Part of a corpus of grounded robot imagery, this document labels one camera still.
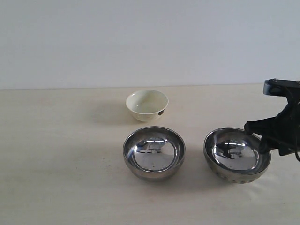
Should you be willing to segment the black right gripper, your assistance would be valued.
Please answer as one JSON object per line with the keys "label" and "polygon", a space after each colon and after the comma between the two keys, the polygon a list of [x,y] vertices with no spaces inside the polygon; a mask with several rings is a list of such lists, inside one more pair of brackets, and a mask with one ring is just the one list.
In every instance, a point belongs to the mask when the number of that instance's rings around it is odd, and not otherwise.
{"label": "black right gripper", "polygon": [[247,121],[244,125],[245,134],[261,135],[258,151],[266,154],[278,149],[280,156],[300,151],[300,104],[287,104],[277,116]]}

